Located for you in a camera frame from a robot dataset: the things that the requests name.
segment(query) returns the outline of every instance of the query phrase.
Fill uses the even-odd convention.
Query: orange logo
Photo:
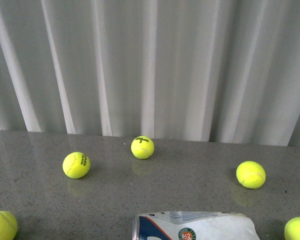
[[[184,233],[182,233],[181,236],[182,236],[182,240],[192,240],[192,239],[194,239],[194,236],[189,231],[185,231]]]

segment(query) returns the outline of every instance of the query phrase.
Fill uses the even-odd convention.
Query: fuzzy yellow ball
[[[288,221],[284,228],[285,240],[300,240],[300,216]]]
[[[154,150],[154,142],[147,136],[138,136],[131,143],[131,151],[137,159],[149,158]]]
[[[258,189],[266,181],[264,168],[255,161],[245,161],[236,169],[236,178],[248,189]]]
[[[18,231],[15,216],[9,211],[0,211],[0,240],[13,240]]]
[[[90,159],[82,152],[73,152],[65,157],[62,168],[64,173],[72,179],[79,179],[90,169]]]

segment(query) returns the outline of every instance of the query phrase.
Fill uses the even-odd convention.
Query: granite countertop
[[[261,240],[283,240],[300,216],[300,148],[154,139],[139,160],[132,140],[0,131],[0,211],[15,215],[15,240],[130,240],[134,214],[162,211],[242,213]],[[83,178],[63,172],[71,152],[90,158]],[[236,179],[247,160],[266,171],[259,189]]]

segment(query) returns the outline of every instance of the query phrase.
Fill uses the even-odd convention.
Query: white curtain
[[[0,130],[300,146],[300,0],[0,0]]]

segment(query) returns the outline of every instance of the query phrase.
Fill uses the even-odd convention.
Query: crushed can
[[[241,213],[164,211],[134,215],[132,240],[260,240]]]

